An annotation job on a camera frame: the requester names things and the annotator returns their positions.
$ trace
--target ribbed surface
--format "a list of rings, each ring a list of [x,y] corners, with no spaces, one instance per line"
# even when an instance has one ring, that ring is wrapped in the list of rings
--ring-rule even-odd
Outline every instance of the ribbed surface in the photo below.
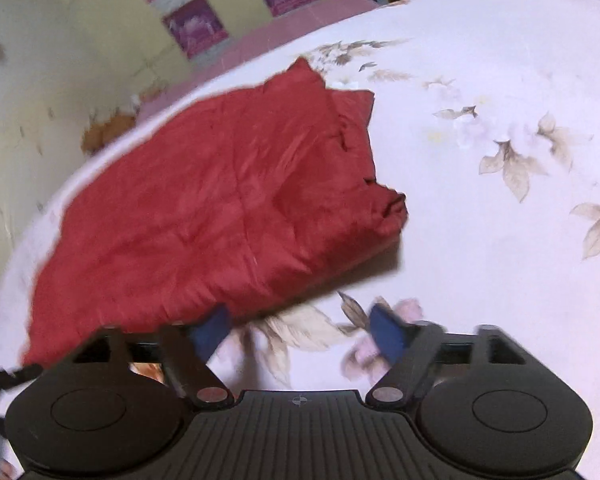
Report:
[[[43,480],[37,474],[26,480]],[[202,413],[169,452],[118,480],[475,480],[431,454],[397,413],[354,392],[247,392]],[[578,480],[564,473],[552,480]]]

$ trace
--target metal screw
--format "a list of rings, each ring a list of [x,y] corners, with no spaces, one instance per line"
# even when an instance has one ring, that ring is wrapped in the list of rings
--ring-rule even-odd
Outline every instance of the metal screw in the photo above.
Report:
[[[223,388],[210,386],[209,388],[202,388],[201,390],[198,390],[196,396],[202,402],[209,402],[211,404],[213,402],[222,402],[229,396],[229,394]]]
[[[403,397],[403,394],[398,388],[384,386],[383,388],[374,390],[373,396],[379,402],[397,402]]]

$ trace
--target folded red cloth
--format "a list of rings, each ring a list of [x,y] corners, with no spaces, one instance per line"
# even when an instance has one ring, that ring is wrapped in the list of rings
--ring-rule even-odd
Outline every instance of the folded red cloth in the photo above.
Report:
[[[24,361],[103,325],[150,332],[216,303],[245,318],[394,243],[404,196],[375,182],[369,91],[327,90],[304,59],[192,104],[66,210],[33,297]]]

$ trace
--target pink flower print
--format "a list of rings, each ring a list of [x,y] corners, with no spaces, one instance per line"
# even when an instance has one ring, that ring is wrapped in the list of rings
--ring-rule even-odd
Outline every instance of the pink flower print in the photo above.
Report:
[[[374,304],[390,308],[385,300],[377,298]],[[422,308],[416,299],[401,300],[392,310],[405,322],[422,319]],[[360,338],[342,360],[342,374],[353,381],[367,375],[371,384],[376,384],[389,371],[389,363],[380,355],[380,350],[370,335]]]

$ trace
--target white bedsheet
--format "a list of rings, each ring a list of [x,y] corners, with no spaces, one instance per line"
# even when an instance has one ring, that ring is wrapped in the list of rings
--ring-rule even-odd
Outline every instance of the white bedsheet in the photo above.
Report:
[[[415,298],[426,319],[451,332],[502,327],[589,405],[595,428],[579,471],[600,480],[600,0],[408,0],[318,30],[192,92],[86,164],[26,231],[0,287],[0,366],[18,365],[36,269],[75,193],[193,101],[257,84],[301,54],[329,85],[375,92],[378,181],[408,200],[395,261],[375,260],[341,290],[363,308],[376,296]],[[211,366],[237,390],[364,394],[366,374],[351,381],[341,371],[363,335],[330,332],[347,322],[341,303],[330,292],[312,301],[317,310],[273,320],[275,348],[254,327],[255,361],[234,337]],[[398,307],[417,311],[414,301]],[[359,347],[368,366],[354,358],[344,373],[377,375],[373,349]]]

